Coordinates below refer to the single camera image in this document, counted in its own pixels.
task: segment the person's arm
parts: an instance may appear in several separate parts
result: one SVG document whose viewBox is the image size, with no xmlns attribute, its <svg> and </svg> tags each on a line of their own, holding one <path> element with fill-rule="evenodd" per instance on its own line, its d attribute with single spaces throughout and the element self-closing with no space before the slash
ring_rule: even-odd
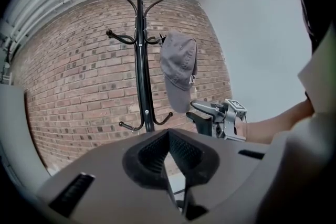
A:
<svg viewBox="0 0 336 224">
<path fill-rule="evenodd" d="M 252 123 L 236 120 L 235 126 L 237 134 L 246 137 L 246 141 L 270 144 L 277 133 L 290 130 L 297 122 L 313 113 L 310 101 L 305 100 L 274 118 Z"/>
</svg>

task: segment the cap brim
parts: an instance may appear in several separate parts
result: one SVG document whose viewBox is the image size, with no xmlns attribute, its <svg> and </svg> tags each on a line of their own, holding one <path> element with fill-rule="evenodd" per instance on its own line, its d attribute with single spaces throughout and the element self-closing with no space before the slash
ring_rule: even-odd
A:
<svg viewBox="0 0 336 224">
<path fill-rule="evenodd" d="M 166 84 L 167 96 L 170 106 L 177 113 L 186 113 L 190 110 L 190 91 L 183 91 L 164 77 Z"/>
</svg>

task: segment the coat rack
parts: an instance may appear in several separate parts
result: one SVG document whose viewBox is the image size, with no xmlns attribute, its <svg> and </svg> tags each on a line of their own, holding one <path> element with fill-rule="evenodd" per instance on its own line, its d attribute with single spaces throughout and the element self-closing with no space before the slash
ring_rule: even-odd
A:
<svg viewBox="0 0 336 224">
<path fill-rule="evenodd" d="M 158 44 L 158 41 L 155 40 L 155 37 L 147 38 L 147 29 L 146 29 L 146 15 L 148 11 L 154 7 L 156 4 L 164 0 L 158 0 L 151 4 L 145 12 L 143 12 L 143 1 L 138 1 L 138 8 L 135 6 L 133 1 L 127 0 L 133 7 L 135 11 L 135 33 L 134 38 L 127 35 L 116 35 L 111 29 L 106 31 L 106 35 L 109 38 L 115 38 L 116 40 L 124 44 L 133 44 L 135 52 L 135 76 L 137 80 L 136 88 L 138 90 L 138 100 L 140 107 L 140 116 L 141 123 L 138 127 L 132 127 L 124 122 L 119 122 L 119 125 L 130 129 L 132 131 L 138 131 L 142 128 L 143 125 L 146 127 L 147 132 L 154 131 L 154 123 L 157 125 L 165 124 L 168 119 L 173 115 L 172 112 L 162 121 L 158 122 L 155 118 L 151 82 L 149 75 L 149 66 L 148 66 L 148 56 L 147 56 L 147 46 L 148 44 Z"/>
</svg>

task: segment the gray cap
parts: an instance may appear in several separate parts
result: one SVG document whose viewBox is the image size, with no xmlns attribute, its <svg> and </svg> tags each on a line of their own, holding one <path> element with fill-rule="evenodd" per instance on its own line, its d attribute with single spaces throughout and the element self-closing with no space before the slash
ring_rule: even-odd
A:
<svg viewBox="0 0 336 224">
<path fill-rule="evenodd" d="M 190 88 L 197 74 L 197 45 L 192 37 L 172 30 L 161 48 L 161 69 L 171 107 L 178 113 L 190 109 Z"/>
</svg>

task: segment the brick wall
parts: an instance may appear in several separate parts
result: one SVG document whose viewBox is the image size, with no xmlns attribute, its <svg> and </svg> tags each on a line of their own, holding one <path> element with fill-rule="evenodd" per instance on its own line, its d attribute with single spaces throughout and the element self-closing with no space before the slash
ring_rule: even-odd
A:
<svg viewBox="0 0 336 224">
<path fill-rule="evenodd" d="M 144 0 L 145 7 L 153 1 Z M 94 147 L 138 134 L 118 126 L 119 121 L 140 123 L 133 45 L 105 35 L 111 28 L 133 36 L 134 20 L 126 0 L 82 3 L 39 30 L 15 58 L 14 85 L 26 90 L 31 132 L 49 168 L 58 170 Z M 149 36 L 171 28 L 197 41 L 192 98 L 230 98 L 220 45 L 199 3 L 166 0 L 150 11 Z M 155 114 L 162 120 L 172 109 L 159 64 L 160 47 L 150 45 L 148 52 Z M 167 127 L 195 130 L 184 114 L 177 113 L 156 128 Z"/>
</svg>

